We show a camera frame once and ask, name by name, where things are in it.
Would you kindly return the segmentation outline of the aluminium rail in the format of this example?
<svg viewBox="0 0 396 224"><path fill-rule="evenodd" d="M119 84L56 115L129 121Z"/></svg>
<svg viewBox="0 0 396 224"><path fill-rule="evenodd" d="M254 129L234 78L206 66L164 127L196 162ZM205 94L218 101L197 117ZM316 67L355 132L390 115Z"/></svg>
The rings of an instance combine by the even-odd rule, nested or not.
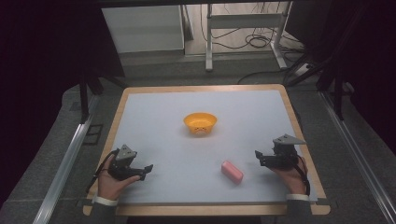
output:
<svg viewBox="0 0 396 224"><path fill-rule="evenodd" d="M38 209L35 219L32 224L49 224L51 215L56 207L56 204L60 198L63 191L64 185L69 177L72 170L74 162L77 158L79 150L82 146L85 135L92 123L93 113L96 110L97 104L99 102L99 96L93 96L88 105L89 115L84 123L80 123L73 135L73 138L64 154L64 158L60 163L59 169L49 189L47 194Z"/></svg>
<svg viewBox="0 0 396 224"><path fill-rule="evenodd" d="M375 202L381 210L388 224L396 224L396 204L389 197L388 192L385 190L383 184L376 177L373 169L369 165L361 152L361 148L358 146L353 135L348 129L347 125L334 111L334 104L331 97L326 92L319 92L319 97L325 104L325 107L337 129L341 138L343 139L346 149L351 155L353 161L358 167L367 187L374 196Z"/></svg>

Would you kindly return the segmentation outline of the white metal desk frame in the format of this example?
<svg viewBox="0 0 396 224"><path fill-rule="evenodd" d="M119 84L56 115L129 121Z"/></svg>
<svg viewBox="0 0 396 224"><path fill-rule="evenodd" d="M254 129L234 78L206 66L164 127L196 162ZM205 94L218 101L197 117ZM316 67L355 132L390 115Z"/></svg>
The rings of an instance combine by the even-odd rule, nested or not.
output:
<svg viewBox="0 0 396 224"><path fill-rule="evenodd" d="M291 1L288 1L283 10L279 13L256 13L256 14L231 14L213 15L212 5L206 6L206 49L205 49L205 70L213 70L213 42L212 31L218 29L233 28L274 28L275 38L270 42L272 52L281 70L286 69L286 62L279 49L280 38L290 12Z"/></svg>

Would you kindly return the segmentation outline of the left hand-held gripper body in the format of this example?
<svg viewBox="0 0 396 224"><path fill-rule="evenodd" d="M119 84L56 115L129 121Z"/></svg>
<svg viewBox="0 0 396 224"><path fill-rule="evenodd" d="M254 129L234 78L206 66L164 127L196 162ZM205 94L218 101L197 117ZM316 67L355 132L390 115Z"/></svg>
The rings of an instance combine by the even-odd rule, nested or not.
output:
<svg viewBox="0 0 396 224"><path fill-rule="evenodd" d="M135 175L144 174L144 169L134 169L130 165L137 153L123 145L115 150L115 156L108 167L108 173L118 180L125 180Z"/></svg>

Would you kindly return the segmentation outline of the pink soap bar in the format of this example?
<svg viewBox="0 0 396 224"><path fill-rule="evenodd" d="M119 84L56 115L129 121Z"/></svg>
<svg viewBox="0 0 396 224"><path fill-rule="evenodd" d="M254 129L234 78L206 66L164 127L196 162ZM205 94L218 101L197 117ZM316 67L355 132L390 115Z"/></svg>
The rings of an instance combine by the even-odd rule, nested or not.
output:
<svg viewBox="0 0 396 224"><path fill-rule="evenodd" d="M224 161L221 165L221 172L226 175L236 185L243 180L244 174L234 166L230 161Z"/></svg>

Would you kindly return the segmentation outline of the person's right hand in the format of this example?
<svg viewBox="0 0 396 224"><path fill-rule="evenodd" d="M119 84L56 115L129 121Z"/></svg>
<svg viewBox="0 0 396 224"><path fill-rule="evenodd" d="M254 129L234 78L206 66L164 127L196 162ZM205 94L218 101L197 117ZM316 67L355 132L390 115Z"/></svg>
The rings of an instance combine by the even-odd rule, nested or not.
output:
<svg viewBox="0 0 396 224"><path fill-rule="evenodd" d="M305 184L305 178L307 177L307 167L303 157L299 158L297 166L297 169L292 168L290 170L280 170L271 168L271 171L276 173L282 179L290 194L305 195L307 192L307 186Z"/></svg>

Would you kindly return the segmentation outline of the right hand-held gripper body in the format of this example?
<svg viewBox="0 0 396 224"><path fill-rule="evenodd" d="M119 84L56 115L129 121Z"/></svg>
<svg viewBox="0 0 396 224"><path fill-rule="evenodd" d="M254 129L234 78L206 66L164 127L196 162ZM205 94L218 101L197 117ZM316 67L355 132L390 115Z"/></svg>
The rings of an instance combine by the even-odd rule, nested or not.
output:
<svg viewBox="0 0 396 224"><path fill-rule="evenodd" d="M305 145L304 140L284 134L278 138L275 138L273 143L274 155L263 156L263 159L267 159L268 168L288 170L297 165L299 156L295 146Z"/></svg>

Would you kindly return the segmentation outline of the white cabinet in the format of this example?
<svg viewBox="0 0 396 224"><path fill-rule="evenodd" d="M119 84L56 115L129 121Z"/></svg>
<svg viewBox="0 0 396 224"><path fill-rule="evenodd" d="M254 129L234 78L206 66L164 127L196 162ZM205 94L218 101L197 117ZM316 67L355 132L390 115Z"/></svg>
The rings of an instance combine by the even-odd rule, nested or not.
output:
<svg viewBox="0 0 396 224"><path fill-rule="evenodd" d="M180 6L103 8L118 53L184 49Z"/></svg>

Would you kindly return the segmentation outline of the white power strip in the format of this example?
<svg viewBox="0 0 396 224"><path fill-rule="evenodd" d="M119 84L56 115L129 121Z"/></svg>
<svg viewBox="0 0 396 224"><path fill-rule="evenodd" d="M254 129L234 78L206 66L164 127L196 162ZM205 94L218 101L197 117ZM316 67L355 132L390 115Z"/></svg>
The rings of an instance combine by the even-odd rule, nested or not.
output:
<svg viewBox="0 0 396 224"><path fill-rule="evenodd" d="M306 72L308 72L310 69L313 68L313 65L310 63L304 63L303 65L301 65L295 72L294 74L299 77L303 74L305 74Z"/></svg>

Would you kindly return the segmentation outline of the dark curtain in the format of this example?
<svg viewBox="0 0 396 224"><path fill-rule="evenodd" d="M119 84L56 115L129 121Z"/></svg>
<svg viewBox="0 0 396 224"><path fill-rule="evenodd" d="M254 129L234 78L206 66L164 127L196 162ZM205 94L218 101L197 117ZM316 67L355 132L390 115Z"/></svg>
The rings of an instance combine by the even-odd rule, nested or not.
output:
<svg viewBox="0 0 396 224"><path fill-rule="evenodd" d="M0 208L45 140L63 94L120 77L100 0L0 0Z"/></svg>
<svg viewBox="0 0 396 224"><path fill-rule="evenodd" d="M396 155L396 0L295 0L286 31L316 63L341 50L352 104Z"/></svg>

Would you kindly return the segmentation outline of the orange plastic bowl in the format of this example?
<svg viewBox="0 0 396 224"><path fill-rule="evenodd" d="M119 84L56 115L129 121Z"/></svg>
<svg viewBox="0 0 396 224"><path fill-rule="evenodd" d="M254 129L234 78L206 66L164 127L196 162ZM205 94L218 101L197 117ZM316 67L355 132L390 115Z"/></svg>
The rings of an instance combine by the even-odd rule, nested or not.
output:
<svg viewBox="0 0 396 224"><path fill-rule="evenodd" d="M192 134L205 133L209 134L212 132L213 127L217 123L218 119L216 116L205 113L205 112L197 112L191 113L186 116L184 119L184 124L189 129L189 132Z"/></svg>

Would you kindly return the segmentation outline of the person's left hand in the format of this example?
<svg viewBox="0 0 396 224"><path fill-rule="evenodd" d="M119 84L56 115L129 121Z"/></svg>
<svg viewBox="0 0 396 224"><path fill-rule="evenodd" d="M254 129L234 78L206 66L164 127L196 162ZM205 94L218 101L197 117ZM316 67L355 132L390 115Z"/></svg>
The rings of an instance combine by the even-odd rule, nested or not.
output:
<svg viewBox="0 0 396 224"><path fill-rule="evenodd" d="M101 198L116 201L125 188L140 179L139 175L129 177L125 180L118 180L111 176L107 169L100 172L98 177L98 193Z"/></svg>

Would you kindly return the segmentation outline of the black metal stand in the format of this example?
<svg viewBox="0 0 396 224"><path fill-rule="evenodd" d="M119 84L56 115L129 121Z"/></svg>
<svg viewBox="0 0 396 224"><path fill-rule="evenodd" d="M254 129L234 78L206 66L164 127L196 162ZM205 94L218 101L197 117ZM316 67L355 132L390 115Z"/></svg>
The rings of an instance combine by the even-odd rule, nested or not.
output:
<svg viewBox="0 0 396 224"><path fill-rule="evenodd" d="M80 95L80 107L81 107L81 119L80 123L84 124L90 115L89 103L88 103L88 91L91 91L93 95L101 95L104 91L104 87L100 81L100 78L104 78L107 81L115 84L116 86L126 89L129 85L116 77L107 75L100 71L93 72L82 72L79 75L79 95Z"/></svg>
<svg viewBox="0 0 396 224"><path fill-rule="evenodd" d="M339 63L341 62L341 50L334 49L328 57L317 63L312 69L304 72L302 75L297 76L294 79L290 77L297 71L297 69L314 54L314 51L307 50L285 73L282 84L285 87L293 87L302 81L321 73L316 88L318 91L326 91L333 85L333 112L340 120L344 119L342 113L342 97L344 95L343 83L344 78L342 73L339 71Z"/></svg>

